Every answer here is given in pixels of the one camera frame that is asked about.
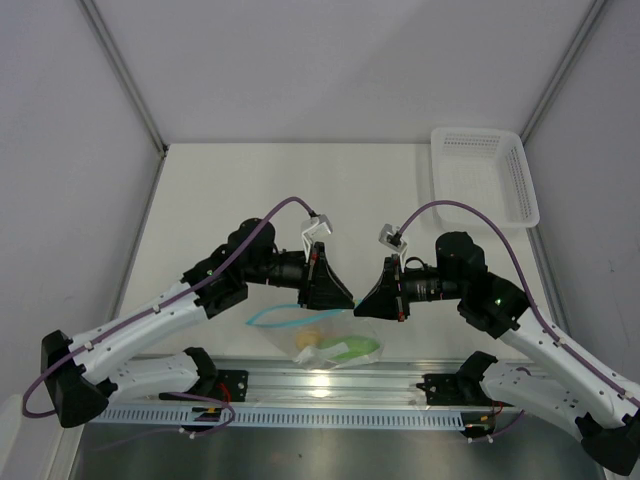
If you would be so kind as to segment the clear zip top bag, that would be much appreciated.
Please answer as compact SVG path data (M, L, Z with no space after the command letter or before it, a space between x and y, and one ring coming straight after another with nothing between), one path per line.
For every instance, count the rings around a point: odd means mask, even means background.
M305 370L333 370L380 360L384 342L350 309L313 311L297 304L263 309L246 324Z

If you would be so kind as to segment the green toy vegetable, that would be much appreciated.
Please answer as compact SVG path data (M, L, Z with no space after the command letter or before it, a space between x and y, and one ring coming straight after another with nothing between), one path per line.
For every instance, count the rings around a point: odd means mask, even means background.
M360 335L332 338L319 346L323 359L340 366L373 363L381 351L382 345L377 340Z

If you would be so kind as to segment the yellow toy fruit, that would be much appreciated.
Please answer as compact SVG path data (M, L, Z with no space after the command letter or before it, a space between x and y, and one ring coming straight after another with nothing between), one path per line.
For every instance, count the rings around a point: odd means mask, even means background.
M317 330L304 330L296 334L295 345L299 351L307 347L317 347L323 340L322 334Z

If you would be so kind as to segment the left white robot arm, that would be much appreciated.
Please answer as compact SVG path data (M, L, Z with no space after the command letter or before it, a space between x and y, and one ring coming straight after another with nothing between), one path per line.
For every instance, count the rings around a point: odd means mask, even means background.
M68 336L60 330L41 341L41 374L60 425L72 428L118 401L158 395L209 398L218 370L200 347L156 360L143 350L245 301L252 284L293 289L299 306L315 311L354 306L352 294L331 269L323 238L332 226L323 215L301 228L299 251L278 250L275 227L259 218L242 222L212 254L128 318Z

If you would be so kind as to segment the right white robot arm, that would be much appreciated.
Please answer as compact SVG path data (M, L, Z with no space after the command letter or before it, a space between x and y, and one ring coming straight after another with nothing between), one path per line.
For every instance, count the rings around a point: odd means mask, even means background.
M476 330L519 351L548 379L509 367L484 352L457 372L458 395L468 403L485 397L505 402L574 437L599 465L628 476L639 459L639 386L591 355L548 320L512 282L491 273L483 250L465 232L441 235L436 264L407 267L407 244L385 226L382 244L393 253L357 317L402 322L418 302L457 301L457 311Z

